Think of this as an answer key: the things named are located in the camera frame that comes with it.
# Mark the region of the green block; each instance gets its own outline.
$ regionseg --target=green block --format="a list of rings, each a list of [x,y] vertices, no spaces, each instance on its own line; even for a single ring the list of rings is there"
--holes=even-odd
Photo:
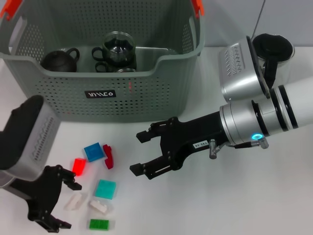
[[[110,226],[110,222],[108,220],[91,219],[90,224],[89,224],[89,229],[108,231],[109,226]]]

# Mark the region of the gray plastic basket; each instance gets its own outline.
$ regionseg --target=gray plastic basket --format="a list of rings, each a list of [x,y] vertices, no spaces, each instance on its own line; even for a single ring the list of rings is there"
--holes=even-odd
[[[0,19],[0,58],[26,96],[44,96],[61,120],[167,119],[184,110],[204,46],[197,15],[192,0],[24,0],[9,21],[6,12]],[[139,72],[94,72],[91,49],[111,31],[133,36]],[[81,52],[78,72],[40,66],[47,53],[71,47]],[[99,93],[107,90],[116,97]],[[86,91],[104,98],[87,98]]]

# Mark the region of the blue led light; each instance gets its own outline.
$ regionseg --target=blue led light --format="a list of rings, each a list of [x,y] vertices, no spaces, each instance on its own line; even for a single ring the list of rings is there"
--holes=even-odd
[[[263,137],[264,136],[262,134],[257,133],[257,134],[252,135],[251,139],[257,141],[257,140],[262,139]]]

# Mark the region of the white wall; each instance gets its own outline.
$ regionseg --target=white wall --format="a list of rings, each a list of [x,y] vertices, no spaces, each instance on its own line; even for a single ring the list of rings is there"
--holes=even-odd
[[[267,0],[256,34],[265,32],[283,35],[295,46],[313,46],[313,0]]]
[[[263,0],[202,0],[206,47],[226,46],[252,36]]]

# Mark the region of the cup handle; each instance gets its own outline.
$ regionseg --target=cup handle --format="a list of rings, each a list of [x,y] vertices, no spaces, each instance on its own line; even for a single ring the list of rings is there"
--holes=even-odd
[[[76,52],[76,57],[74,58],[75,63],[78,61],[79,57],[80,57],[80,53],[79,50],[77,48],[71,48],[67,51],[67,54],[71,54],[73,51]]]
[[[106,69],[105,69],[105,71],[100,71],[99,69],[98,69],[98,67],[99,66],[104,66]],[[96,68],[96,71],[97,72],[108,72],[108,65],[107,65],[107,63],[103,63],[103,62],[98,62],[96,65],[95,65],[95,68]]]
[[[104,61],[103,58],[99,58],[99,57],[95,57],[93,54],[96,52],[96,51],[101,51],[103,52],[103,49],[101,47],[95,47],[94,49],[92,49],[91,51],[91,54],[92,54],[92,57],[96,60],[96,61]]]
[[[271,89],[276,79],[278,62],[273,60],[266,60],[264,65],[264,79],[268,88]]]

